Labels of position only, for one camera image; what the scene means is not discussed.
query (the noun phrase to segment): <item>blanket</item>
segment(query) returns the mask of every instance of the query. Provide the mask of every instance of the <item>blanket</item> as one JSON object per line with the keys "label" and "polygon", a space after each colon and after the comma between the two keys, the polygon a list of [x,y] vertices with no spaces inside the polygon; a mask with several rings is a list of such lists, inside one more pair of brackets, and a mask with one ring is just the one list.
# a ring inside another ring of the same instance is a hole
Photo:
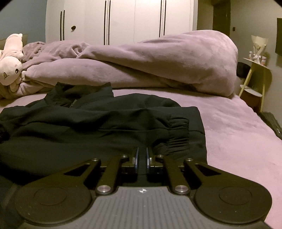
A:
{"label": "blanket", "polygon": [[198,30],[121,46],[77,41],[36,42],[24,47],[22,82],[11,99],[51,90],[57,82],[113,88],[173,87],[229,96],[238,50],[225,34]]}

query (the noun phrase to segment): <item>headboard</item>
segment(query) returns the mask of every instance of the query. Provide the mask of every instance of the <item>headboard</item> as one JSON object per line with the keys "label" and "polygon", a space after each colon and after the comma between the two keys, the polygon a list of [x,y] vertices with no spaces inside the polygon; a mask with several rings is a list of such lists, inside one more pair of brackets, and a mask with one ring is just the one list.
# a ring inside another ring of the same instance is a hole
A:
{"label": "headboard", "polygon": [[[22,38],[23,46],[27,44],[27,38],[28,38],[28,34],[23,34],[23,38]],[[6,39],[0,40],[0,50],[4,49],[5,42]]]}

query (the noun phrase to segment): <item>stuffed animal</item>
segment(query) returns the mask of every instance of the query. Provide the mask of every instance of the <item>stuffed animal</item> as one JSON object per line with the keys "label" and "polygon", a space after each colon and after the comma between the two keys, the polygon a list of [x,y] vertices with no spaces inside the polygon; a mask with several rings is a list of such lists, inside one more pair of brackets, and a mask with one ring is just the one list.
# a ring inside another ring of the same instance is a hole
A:
{"label": "stuffed animal", "polygon": [[0,83],[4,86],[10,85],[11,91],[15,92],[21,82],[21,71],[22,64],[16,57],[5,57],[0,61]]}
{"label": "stuffed animal", "polygon": [[7,37],[4,50],[2,50],[2,56],[0,61],[6,56],[13,56],[21,60],[23,58],[23,35],[20,34],[11,34]]}
{"label": "stuffed animal", "polygon": [[4,50],[0,50],[0,83],[5,86],[9,85],[12,92],[18,90],[21,82],[22,37],[22,34],[8,36]]}

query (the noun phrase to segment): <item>purple bed sheet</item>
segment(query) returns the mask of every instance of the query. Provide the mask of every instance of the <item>purple bed sheet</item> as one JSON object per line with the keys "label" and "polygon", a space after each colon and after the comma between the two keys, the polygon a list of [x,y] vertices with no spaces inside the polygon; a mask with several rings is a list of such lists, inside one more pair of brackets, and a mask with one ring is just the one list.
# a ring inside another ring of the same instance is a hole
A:
{"label": "purple bed sheet", "polygon": [[[170,98],[182,107],[198,107],[206,132],[208,163],[262,184],[272,196],[265,222],[282,229],[282,141],[238,96],[224,98],[177,89],[118,89],[114,95],[153,94]],[[1,109],[26,105],[45,94],[0,100]]]}

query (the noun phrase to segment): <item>doorway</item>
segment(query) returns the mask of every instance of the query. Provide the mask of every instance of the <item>doorway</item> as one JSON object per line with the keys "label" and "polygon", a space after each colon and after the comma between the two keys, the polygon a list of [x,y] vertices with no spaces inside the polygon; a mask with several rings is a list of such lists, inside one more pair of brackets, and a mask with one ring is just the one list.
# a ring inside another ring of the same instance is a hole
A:
{"label": "doorway", "polygon": [[230,0],[214,0],[212,29],[230,37],[231,2]]}

